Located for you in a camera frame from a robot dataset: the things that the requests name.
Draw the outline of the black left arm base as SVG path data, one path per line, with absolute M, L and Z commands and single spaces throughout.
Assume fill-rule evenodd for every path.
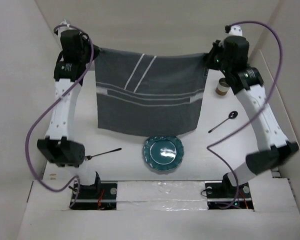
M 117 209 L 117 181 L 101 181 L 96 173 L 95 183 L 92 185 L 80 185 L 78 191 L 78 182 L 75 181 L 72 186 L 69 208 L 71 210 L 96 210 L 112 211 Z

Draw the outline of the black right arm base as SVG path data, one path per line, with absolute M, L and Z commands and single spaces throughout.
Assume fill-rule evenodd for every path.
M 231 184 L 228 186 L 222 180 L 207 180 L 204 181 L 204 189 L 200 194 L 206 198 L 209 210 L 221 210 L 233 200 L 234 202 L 227 210 L 253 210 L 254 204 L 249 184 L 244 183 L 240 185 L 238 187 L 238 194 L 236 192 L 236 187 L 233 187 Z

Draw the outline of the grey cloth placemat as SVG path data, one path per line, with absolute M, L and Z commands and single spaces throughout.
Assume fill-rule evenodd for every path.
M 204 57 L 101 49 L 94 61 L 98 128 L 142 137 L 194 131 L 208 77 Z

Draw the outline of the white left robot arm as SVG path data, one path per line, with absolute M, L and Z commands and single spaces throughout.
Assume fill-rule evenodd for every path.
M 51 164 L 79 176 L 85 194 L 94 199 L 101 194 L 101 185 L 96 182 L 96 172 L 88 169 L 84 161 L 85 147 L 75 141 L 74 126 L 82 74 L 97 51 L 91 49 L 89 40 L 79 30 L 64 30 L 59 36 L 62 51 L 53 78 L 55 99 L 60 101 L 53 107 L 45 137 L 37 141 L 37 148 Z

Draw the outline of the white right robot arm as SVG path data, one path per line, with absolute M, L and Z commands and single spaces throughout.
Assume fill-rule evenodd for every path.
M 222 72 L 226 83 L 243 106 L 252 126 L 258 150 L 249 153 L 235 170 L 225 174 L 221 191 L 227 197 L 239 192 L 241 185 L 256 176 L 284 165 L 299 150 L 283 133 L 268 103 L 259 70 L 248 64 L 249 42 L 242 36 L 216 40 L 203 58 L 210 70 Z

